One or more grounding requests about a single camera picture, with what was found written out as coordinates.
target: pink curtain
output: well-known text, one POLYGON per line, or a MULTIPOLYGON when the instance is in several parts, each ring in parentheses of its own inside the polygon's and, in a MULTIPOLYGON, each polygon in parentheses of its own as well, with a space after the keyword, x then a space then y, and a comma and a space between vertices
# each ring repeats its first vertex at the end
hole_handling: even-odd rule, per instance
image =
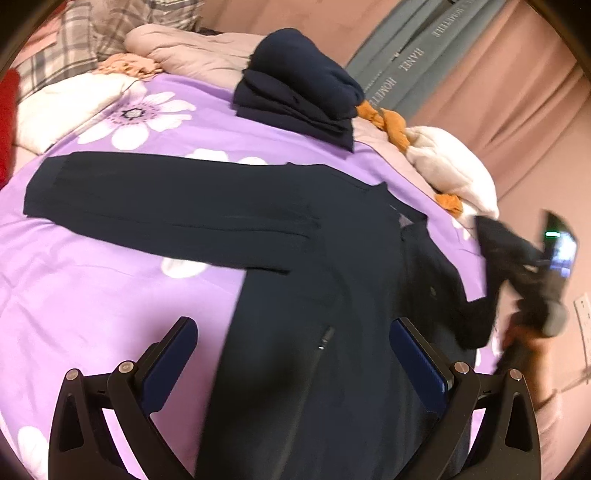
POLYGON ((267 35, 299 29, 345 65, 400 0, 207 0, 203 26, 267 35))
POLYGON ((410 123, 460 138, 502 197, 558 140, 590 91, 553 28, 525 1, 509 0, 410 123))

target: blue gripper pad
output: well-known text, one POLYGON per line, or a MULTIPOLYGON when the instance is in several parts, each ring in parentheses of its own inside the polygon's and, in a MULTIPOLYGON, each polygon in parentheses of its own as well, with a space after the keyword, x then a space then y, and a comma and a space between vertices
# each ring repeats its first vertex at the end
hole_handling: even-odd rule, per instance
POLYGON ((197 346, 197 323, 186 317, 179 322, 182 320, 185 322, 180 330, 172 338, 167 335, 159 344, 162 351, 142 383, 141 407, 146 415, 162 410, 197 346))
POLYGON ((441 418, 447 407, 447 385, 399 320, 390 327, 390 346, 427 411, 441 418))

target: gray curtain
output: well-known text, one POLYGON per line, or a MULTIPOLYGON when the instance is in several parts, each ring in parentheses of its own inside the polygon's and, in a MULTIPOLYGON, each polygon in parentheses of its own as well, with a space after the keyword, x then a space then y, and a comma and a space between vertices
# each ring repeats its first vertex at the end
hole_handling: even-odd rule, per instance
POLYGON ((413 116, 505 0, 403 0, 347 66, 374 107, 413 116))

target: curtain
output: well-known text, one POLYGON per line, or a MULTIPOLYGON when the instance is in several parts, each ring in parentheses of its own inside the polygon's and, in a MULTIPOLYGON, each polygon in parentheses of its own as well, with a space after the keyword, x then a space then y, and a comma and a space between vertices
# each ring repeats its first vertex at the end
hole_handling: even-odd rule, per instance
POLYGON ((525 1, 509 0, 410 124, 457 136, 483 161, 503 197, 556 142, 590 92, 552 26, 525 1))

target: jacket zipper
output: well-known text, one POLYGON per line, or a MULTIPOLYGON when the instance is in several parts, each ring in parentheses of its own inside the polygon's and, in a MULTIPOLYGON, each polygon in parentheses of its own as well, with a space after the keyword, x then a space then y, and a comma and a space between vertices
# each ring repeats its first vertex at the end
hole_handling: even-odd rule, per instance
POLYGON ((301 416, 304 413, 304 406, 306 405, 306 401, 308 400, 308 395, 310 394, 310 389, 312 387, 312 382, 314 381, 314 377, 316 376, 316 371, 318 370, 318 364, 320 363, 320 359, 322 358, 322 354, 326 350, 326 347, 332 340, 332 337, 335 335, 335 328, 329 326, 322 335, 320 342, 318 343, 318 347, 314 351, 314 359, 312 362, 312 367, 310 369, 310 375, 306 379, 306 384, 304 386, 304 390, 302 391, 302 395, 300 397, 300 402, 298 403, 297 410, 295 411, 294 420, 291 424, 290 431, 287 435, 287 441, 285 442, 285 448, 279 457, 279 462, 277 462, 277 467, 275 468, 275 472, 271 477, 271 480, 279 480, 283 475, 283 471, 285 470, 285 466, 287 461, 290 458, 291 451, 293 449, 294 443, 296 442, 297 431, 300 427, 300 420, 301 416))

